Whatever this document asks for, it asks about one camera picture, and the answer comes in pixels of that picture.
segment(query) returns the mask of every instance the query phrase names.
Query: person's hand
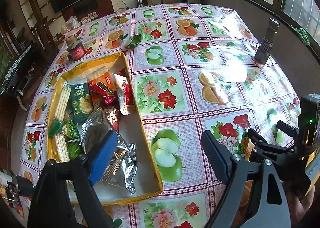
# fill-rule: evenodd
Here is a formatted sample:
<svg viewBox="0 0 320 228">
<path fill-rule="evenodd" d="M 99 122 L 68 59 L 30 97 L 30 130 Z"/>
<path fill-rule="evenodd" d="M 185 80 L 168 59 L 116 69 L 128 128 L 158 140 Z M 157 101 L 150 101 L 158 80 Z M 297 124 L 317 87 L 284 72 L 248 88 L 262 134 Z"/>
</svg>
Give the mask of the person's hand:
<svg viewBox="0 0 320 228">
<path fill-rule="evenodd" d="M 313 197 L 315 194 L 315 186 L 313 185 L 308 194 L 303 196 L 300 200 L 299 198 L 290 190 L 290 187 L 286 184 L 283 185 L 284 192 L 287 197 L 291 226 L 295 226 L 309 210 L 313 202 Z"/>
</svg>

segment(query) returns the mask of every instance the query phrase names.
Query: green apple print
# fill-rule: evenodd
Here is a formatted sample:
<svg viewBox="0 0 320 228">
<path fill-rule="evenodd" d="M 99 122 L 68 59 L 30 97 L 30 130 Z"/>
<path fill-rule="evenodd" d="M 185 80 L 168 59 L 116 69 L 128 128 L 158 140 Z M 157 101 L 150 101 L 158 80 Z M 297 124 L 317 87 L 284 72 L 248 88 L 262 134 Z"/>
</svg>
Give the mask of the green apple print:
<svg viewBox="0 0 320 228">
<path fill-rule="evenodd" d="M 94 36 L 98 31 L 99 22 L 94 23 L 89 29 L 89 36 Z"/>
<path fill-rule="evenodd" d="M 276 125 L 280 119 L 278 113 L 274 108 L 270 108 L 267 112 L 267 120 L 270 129 L 273 132 L 273 136 L 275 137 L 276 143 L 281 144 L 284 142 L 284 132 L 279 130 Z"/>
<path fill-rule="evenodd" d="M 165 182 L 177 182 L 182 177 L 182 161 L 175 155 L 180 146 L 179 137 L 171 129 L 159 131 L 151 141 L 153 157 Z"/>
<path fill-rule="evenodd" d="M 162 65 L 164 63 L 162 51 L 163 49 L 158 45 L 149 47 L 145 52 L 148 63 L 150 65 Z"/>
<path fill-rule="evenodd" d="M 207 15 L 211 15 L 211 16 L 214 15 L 214 12 L 210 8 L 202 7 L 201 10 Z"/>
<path fill-rule="evenodd" d="M 155 16 L 155 10 L 153 9 L 145 10 L 143 11 L 142 14 L 145 18 L 153 18 Z"/>
<path fill-rule="evenodd" d="M 234 49 L 238 49 L 238 47 L 236 46 L 235 43 L 233 42 L 227 42 L 226 44 L 227 47 L 230 47 L 229 48 L 229 52 L 234 56 L 236 57 L 237 59 L 239 59 L 240 61 L 245 61 L 243 55 L 239 54 L 239 52 L 233 52 L 232 50 Z"/>
</svg>

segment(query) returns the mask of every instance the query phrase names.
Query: yellow box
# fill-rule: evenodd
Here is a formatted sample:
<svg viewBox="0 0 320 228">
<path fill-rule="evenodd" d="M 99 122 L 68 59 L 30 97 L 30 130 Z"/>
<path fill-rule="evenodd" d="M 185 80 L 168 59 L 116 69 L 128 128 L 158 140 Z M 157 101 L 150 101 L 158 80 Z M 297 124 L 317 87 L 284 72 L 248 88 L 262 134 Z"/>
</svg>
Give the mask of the yellow box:
<svg viewBox="0 0 320 228">
<path fill-rule="evenodd" d="M 128 64 L 123 52 L 81 63 L 70 71 L 63 73 L 52 94 L 48 113 L 48 129 L 53 121 L 54 112 L 65 81 L 68 81 L 69 84 L 76 83 L 77 81 L 85 78 L 88 73 L 93 72 L 102 66 L 108 67 L 112 73 L 117 73 L 125 68 L 127 75 L 130 75 L 128 71 Z M 132 89 L 131 79 L 128 78 L 128 80 Z M 134 103 L 136 108 L 138 108 L 136 100 L 134 100 Z M 101 182 L 97 182 L 97 184 L 94 185 L 94 189 L 102 205 L 124 205 L 136 203 L 163 192 L 162 179 L 155 160 L 152 157 L 150 147 L 144 133 L 141 115 L 138 110 L 136 114 L 121 116 L 119 120 L 119 132 L 127 143 L 137 144 L 138 169 L 134 179 L 136 192 L 131 195 L 129 191 L 124 188 L 112 185 L 104 186 Z M 49 138 L 48 136 L 47 153 L 48 159 L 55 159 L 57 162 L 59 161 L 57 148 L 54 146 L 52 138 Z M 69 190 L 69 196 L 71 203 L 78 204 L 76 194 L 73 191 Z"/>
</svg>

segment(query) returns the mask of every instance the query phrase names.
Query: tablecloth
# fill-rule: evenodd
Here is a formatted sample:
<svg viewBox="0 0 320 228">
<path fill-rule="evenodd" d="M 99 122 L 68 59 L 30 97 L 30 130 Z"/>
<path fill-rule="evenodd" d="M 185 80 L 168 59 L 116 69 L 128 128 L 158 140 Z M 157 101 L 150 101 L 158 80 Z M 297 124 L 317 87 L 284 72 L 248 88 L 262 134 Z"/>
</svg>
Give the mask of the tablecloth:
<svg viewBox="0 0 320 228">
<path fill-rule="evenodd" d="M 172 168 L 162 170 L 164 192 L 157 197 L 107 207 L 123 221 L 121 227 L 204 226 L 225 189 L 201 148 L 204 130 L 238 154 L 244 153 L 241 138 L 249 128 L 270 143 L 292 144 L 288 136 L 275 138 L 272 118 L 297 126 L 299 99 L 272 57 L 266 65 L 254 60 L 259 42 L 232 9 L 154 5 L 103 17 L 69 34 L 78 35 L 87 54 L 69 61 L 64 43 L 36 92 L 24 130 L 20 175 L 34 185 L 47 161 L 47 113 L 58 78 L 80 62 L 118 51 L 126 53 L 148 141 L 163 129 L 174 130 L 181 142 L 174 167 L 182 171 L 177 176 Z M 136 34 L 141 44 L 125 49 Z M 23 202 L 30 206 L 29 199 Z M 75 213 L 81 222 L 79 207 Z"/>
</svg>

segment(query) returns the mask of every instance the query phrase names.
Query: blue gripper pad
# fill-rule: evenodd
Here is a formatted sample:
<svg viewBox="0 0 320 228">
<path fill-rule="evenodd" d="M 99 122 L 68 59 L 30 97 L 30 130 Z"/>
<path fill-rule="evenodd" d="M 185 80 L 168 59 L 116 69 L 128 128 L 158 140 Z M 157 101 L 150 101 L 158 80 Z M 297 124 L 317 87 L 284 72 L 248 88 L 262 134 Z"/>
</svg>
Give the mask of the blue gripper pad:
<svg viewBox="0 0 320 228">
<path fill-rule="evenodd" d="M 227 185 L 232 173 L 230 151 L 219 144 L 210 131 L 202 133 L 201 144 L 217 179 Z"/>
<path fill-rule="evenodd" d="M 104 137 L 104 140 L 100 144 L 96 145 L 101 148 L 91 163 L 91 172 L 88 179 L 91 185 L 94 185 L 97 181 L 102 179 L 113 153 L 116 151 L 117 145 L 118 134 L 114 131 L 109 131 Z"/>
</svg>

